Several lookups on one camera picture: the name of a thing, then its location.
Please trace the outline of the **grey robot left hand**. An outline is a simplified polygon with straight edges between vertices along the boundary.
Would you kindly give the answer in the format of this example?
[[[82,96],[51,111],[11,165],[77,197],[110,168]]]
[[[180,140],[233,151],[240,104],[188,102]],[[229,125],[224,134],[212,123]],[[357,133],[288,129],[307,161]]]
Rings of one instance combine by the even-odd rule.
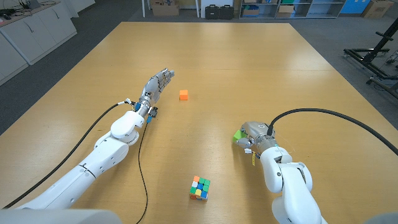
[[[160,94],[171,82],[174,75],[175,71],[169,70],[168,68],[156,73],[144,86],[139,102],[146,103],[149,106],[154,106],[158,102]]]

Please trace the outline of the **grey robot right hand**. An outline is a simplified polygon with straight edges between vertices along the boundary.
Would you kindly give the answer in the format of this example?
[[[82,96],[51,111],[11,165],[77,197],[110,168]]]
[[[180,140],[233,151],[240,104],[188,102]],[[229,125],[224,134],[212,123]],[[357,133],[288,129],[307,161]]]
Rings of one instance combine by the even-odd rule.
[[[265,150],[275,147],[275,131],[268,134],[269,125],[258,121],[245,122],[238,131],[238,138],[234,142],[241,148],[255,146],[257,152],[262,154]]]

